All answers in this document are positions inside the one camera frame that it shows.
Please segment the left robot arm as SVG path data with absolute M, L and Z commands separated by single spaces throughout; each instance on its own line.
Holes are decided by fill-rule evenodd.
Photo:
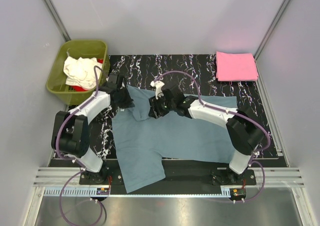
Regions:
M 90 147 L 89 124 L 109 106 L 122 109 L 134 106 L 122 75 L 110 74 L 107 82 L 82 104 L 69 111 L 59 111 L 52 132 L 51 147 L 58 157 L 77 162 L 82 172 L 97 184 L 103 184 L 108 179 L 108 170 Z

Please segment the blue-grey t shirt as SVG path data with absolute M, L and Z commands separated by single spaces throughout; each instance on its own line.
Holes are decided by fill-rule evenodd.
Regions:
M 116 157 L 127 193 L 165 178 L 162 158 L 229 163 L 235 152 L 228 132 L 204 120 L 174 111 L 149 117 L 150 90 L 128 86 L 134 107 L 118 110 L 112 119 Z

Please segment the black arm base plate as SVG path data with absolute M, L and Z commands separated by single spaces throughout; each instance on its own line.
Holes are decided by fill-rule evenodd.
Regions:
M 253 170 L 246 170 L 236 176 L 229 170 L 228 164 L 209 163 L 186 160 L 162 160 L 165 178 L 129 195 L 196 195 L 218 194 L 221 186 L 256 186 L 257 181 Z M 104 174 L 106 179 L 82 173 L 80 185 L 103 186 L 110 183 L 112 195 L 126 195 L 124 174 L 118 160 L 106 160 Z

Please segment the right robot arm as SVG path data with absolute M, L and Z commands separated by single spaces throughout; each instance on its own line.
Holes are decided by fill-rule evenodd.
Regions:
M 153 81 L 150 86 L 155 95 L 149 99 L 149 116 L 160 118 L 174 111 L 179 116 L 204 120 L 224 128 L 235 149 L 226 171 L 212 178 L 220 185 L 239 184 L 245 171 L 258 155 L 257 146 L 270 137 L 264 127 L 254 118 L 248 108 L 228 108 L 205 102 L 200 96 L 186 96 L 178 86 L 167 88 L 162 81 Z

